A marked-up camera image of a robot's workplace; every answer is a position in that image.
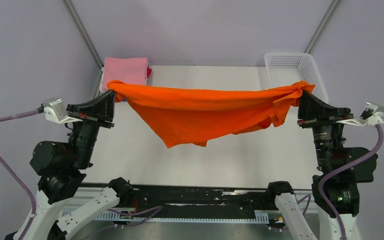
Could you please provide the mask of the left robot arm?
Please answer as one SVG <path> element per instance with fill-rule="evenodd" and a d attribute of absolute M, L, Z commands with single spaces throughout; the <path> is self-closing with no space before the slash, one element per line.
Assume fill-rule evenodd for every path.
<path fill-rule="evenodd" d="M 114 126 L 116 92 L 109 90 L 80 104 L 64 106 L 57 98 L 42 102 L 39 112 L 48 121 L 72 123 L 67 142 L 41 141 L 30 166 L 40 177 L 36 202 L 22 227 L 8 240 L 69 240 L 100 213 L 117 205 L 129 206 L 133 187 L 122 177 L 111 180 L 101 193 L 66 217 L 60 212 L 73 198 L 90 168 L 100 128 Z"/>

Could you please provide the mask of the orange t-shirt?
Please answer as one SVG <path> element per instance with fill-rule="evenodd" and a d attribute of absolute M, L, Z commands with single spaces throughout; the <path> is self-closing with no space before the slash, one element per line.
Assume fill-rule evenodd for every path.
<path fill-rule="evenodd" d="M 314 85 L 292 85 L 258 91 L 183 89 L 127 84 L 112 80 L 116 101 L 125 100 L 168 147 L 279 127 L 289 109 L 311 93 Z"/>

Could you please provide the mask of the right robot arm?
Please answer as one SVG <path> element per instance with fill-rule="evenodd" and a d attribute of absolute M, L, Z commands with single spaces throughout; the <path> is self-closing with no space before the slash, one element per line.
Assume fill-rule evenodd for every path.
<path fill-rule="evenodd" d="M 299 99 L 298 125 L 311 129 L 320 175 L 312 178 L 312 196 L 319 217 L 321 240 L 349 240 L 360 210 L 358 184 L 371 183 L 383 144 L 384 106 L 368 102 L 354 117 L 346 107 L 334 107 L 311 93 Z M 374 127 L 377 142 L 373 149 L 345 147 L 346 125 Z"/>

